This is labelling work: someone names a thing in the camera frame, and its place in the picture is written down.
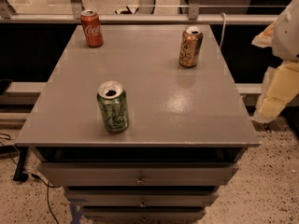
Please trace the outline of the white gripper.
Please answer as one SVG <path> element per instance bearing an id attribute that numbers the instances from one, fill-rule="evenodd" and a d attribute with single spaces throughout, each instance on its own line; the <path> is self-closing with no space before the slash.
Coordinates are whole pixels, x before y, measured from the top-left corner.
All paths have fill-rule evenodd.
<path id="1" fill-rule="evenodd" d="M 269 24 L 251 44 L 259 48 L 272 46 L 273 54 L 285 60 L 278 68 L 266 70 L 253 114 L 255 121 L 269 123 L 299 94 L 299 0 L 292 0 L 276 23 Z"/>

